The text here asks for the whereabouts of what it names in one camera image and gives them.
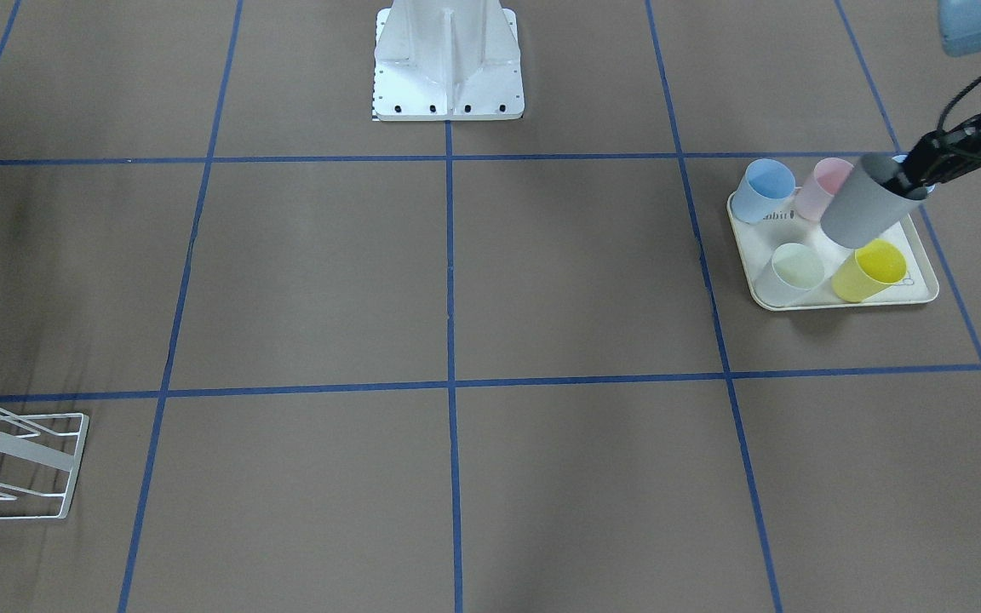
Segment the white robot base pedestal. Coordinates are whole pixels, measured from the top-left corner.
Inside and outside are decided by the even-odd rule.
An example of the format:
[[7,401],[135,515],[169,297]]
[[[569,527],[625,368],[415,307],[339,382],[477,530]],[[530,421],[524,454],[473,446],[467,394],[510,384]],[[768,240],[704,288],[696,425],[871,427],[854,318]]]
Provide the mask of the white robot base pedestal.
[[394,1],[375,19],[371,116],[479,122],[525,115],[517,15],[498,1]]

